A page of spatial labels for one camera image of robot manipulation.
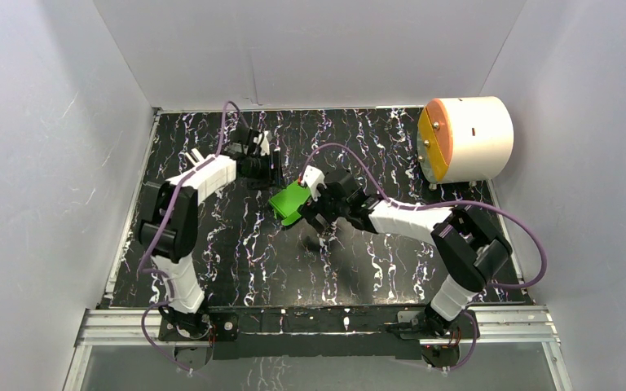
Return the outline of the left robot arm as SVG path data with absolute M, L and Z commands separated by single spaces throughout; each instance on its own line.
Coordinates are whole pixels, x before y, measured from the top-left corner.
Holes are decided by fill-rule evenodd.
M 164 182 L 148 182 L 141 200 L 137 240 L 144 253 L 140 274 L 162 277 L 169 294 L 168 307 L 182 314 L 179 328 L 192 339 L 207 335 L 210 316 L 200 310 L 205 291 L 192 260 L 199 224 L 199 207 L 214 193 L 238 179 L 256 187 L 279 187 L 283 182 L 280 149 L 269 131 L 235 130 L 218 153 L 186 154 L 190 168 Z

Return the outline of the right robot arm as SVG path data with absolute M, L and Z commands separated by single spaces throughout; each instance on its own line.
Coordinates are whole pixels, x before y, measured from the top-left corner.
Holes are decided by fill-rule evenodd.
M 424 309 L 425 330 L 449 336 L 472 299 L 511 258 L 509 241 L 477 204 L 406 204 L 368 194 L 344 170 L 323 173 L 309 166 L 297 185 L 309 196 L 298 212 L 317 231 L 342 218 L 355 229 L 420 240 L 433 246 L 447 277 Z

